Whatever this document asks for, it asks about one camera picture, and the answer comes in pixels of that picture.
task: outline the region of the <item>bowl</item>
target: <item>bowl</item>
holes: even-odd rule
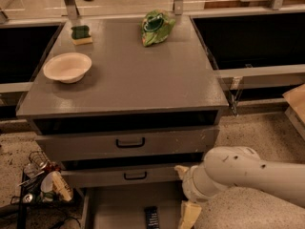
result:
[[[45,77],[63,83],[74,83],[84,77],[92,60],[78,52],[63,53],[50,59],[43,67]]]

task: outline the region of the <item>floor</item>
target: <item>floor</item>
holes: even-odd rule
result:
[[[241,105],[239,116],[230,112],[220,121],[215,146],[242,145],[255,149],[262,159],[305,163],[305,141],[284,114],[287,105]],[[0,122],[0,206],[19,196],[18,184],[31,151],[39,150],[35,133],[24,120]],[[51,228],[67,215],[81,220],[82,204],[58,208],[30,208],[27,228]],[[206,202],[195,229],[206,228],[304,228],[305,210],[280,198],[251,188],[231,188]],[[16,215],[0,219],[0,228],[16,228]],[[79,228],[70,219],[61,228]]]

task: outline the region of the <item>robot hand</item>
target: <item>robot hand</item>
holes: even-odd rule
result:
[[[248,147],[213,148],[201,164],[191,168],[176,166],[175,170],[183,180],[184,194],[192,204],[200,205],[230,187],[239,186],[305,207],[305,165],[265,161]],[[185,213],[182,213],[180,228],[191,228],[191,222],[186,218],[188,206],[184,203],[182,206]]]

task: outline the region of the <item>black handle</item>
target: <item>black handle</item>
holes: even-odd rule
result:
[[[115,141],[116,147],[120,149],[141,148],[145,145],[145,137],[142,137],[138,143],[123,143],[119,139]]]
[[[147,172],[144,172],[142,177],[128,177],[128,174],[124,173],[124,179],[126,180],[145,179],[146,177],[147,177]]]

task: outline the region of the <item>snack bag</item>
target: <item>snack bag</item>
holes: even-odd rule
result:
[[[144,47],[166,40],[171,33],[175,20],[164,10],[153,10],[142,21],[142,42]]]

